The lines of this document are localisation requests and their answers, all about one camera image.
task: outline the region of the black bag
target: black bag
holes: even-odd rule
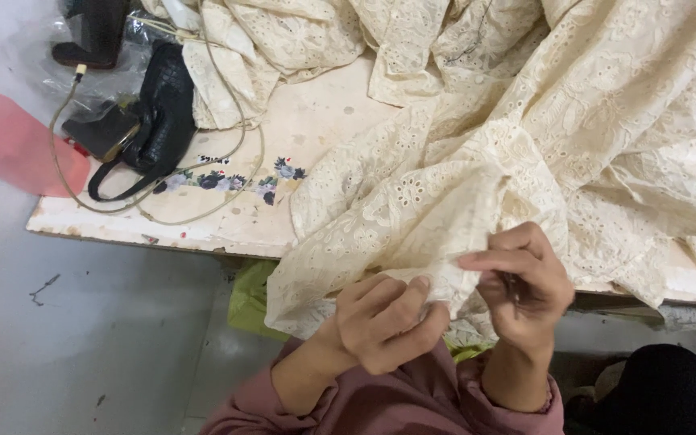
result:
[[[139,116],[141,128],[116,159],[104,163],[93,174],[87,186],[91,198],[100,202],[124,200],[176,169],[197,131],[193,121],[193,89],[193,80],[182,58],[182,46],[156,43],[139,100],[129,106]],[[98,186],[120,162],[144,177],[116,197],[99,197]]]

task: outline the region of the table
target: table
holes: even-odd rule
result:
[[[331,146],[350,139],[399,109],[367,97],[374,59],[365,54],[353,64],[329,71],[301,84],[282,85],[272,94],[262,123],[265,154],[260,172],[252,183],[257,191],[244,191],[235,201],[218,212],[190,224],[165,226],[151,222],[133,208],[115,215],[104,215],[80,208],[70,198],[42,197],[26,225],[37,234],[121,244],[145,244],[159,248],[193,252],[213,252],[260,258],[281,258],[295,241],[289,197],[307,176],[309,168]],[[230,151],[240,131],[210,131],[196,135],[179,165],[187,167],[201,158],[217,157]],[[221,176],[248,177],[261,158],[258,131],[246,134],[246,141],[229,161],[195,170],[183,185],[150,195],[141,208],[161,221],[178,222],[216,207],[233,194],[222,191]],[[95,171],[97,163],[91,168]],[[291,170],[281,177],[276,165]],[[123,191],[135,180],[129,170],[117,169],[102,185],[101,193]],[[81,195],[90,201],[87,192]],[[98,204],[107,209],[118,204]],[[671,291],[668,300],[696,303],[696,265],[674,244],[667,270]],[[627,295],[611,284],[581,286],[577,290],[609,295]]]

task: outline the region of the bag strap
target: bag strap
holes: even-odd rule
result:
[[[143,178],[141,178],[139,181],[137,181],[127,191],[120,193],[119,195],[117,195],[116,197],[113,197],[113,198],[102,198],[102,197],[98,196],[98,187],[102,184],[102,181],[104,181],[104,178],[106,178],[106,176],[109,175],[112,168],[114,168],[118,163],[120,163],[119,156],[118,156],[118,158],[112,160],[111,162],[104,163],[103,165],[101,165],[101,167],[98,168],[96,173],[93,174],[93,178],[91,178],[91,181],[88,182],[87,193],[95,201],[111,202],[111,201],[124,200],[125,198],[128,198],[128,197],[134,195],[135,193],[139,193],[140,191],[143,191],[145,187],[154,183],[160,177],[168,175],[168,173],[169,173],[168,168],[166,168],[165,165],[158,163],[148,173],[146,173]]]

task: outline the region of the clear plastic bag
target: clear plastic bag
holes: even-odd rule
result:
[[[156,19],[142,9],[130,14]],[[7,41],[5,51],[24,66],[22,77],[57,105],[71,90],[74,68],[55,62],[52,47],[63,42],[82,46],[81,35],[78,17],[47,17],[25,25]],[[111,70],[88,70],[66,113],[78,121],[89,122],[103,117],[113,107],[109,101],[120,104],[135,100],[149,65],[152,44],[158,39],[174,40],[167,33],[128,18],[117,66]]]

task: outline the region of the cream eyelet lace fabric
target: cream eyelet lace fabric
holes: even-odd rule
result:
[[[244,55],[217,39],[237,54],[223,67],[237,69],[252,116],[277,81],[348,64],[364,44],[377,51],[368,95],[404,107],[331,149],[292,196],[298,244],[268,280],[269,326],[306,338],[337,290],[384,271],[429,275],[456,342],[494,339],[479,275],[452,260],[525,221],[545,230],[575,284],[614,282],[652,307],[667,291],[671,239],[696,258],[696,0],[211,7],[253,41]],[[232,124],[188,48],[199,124]]]

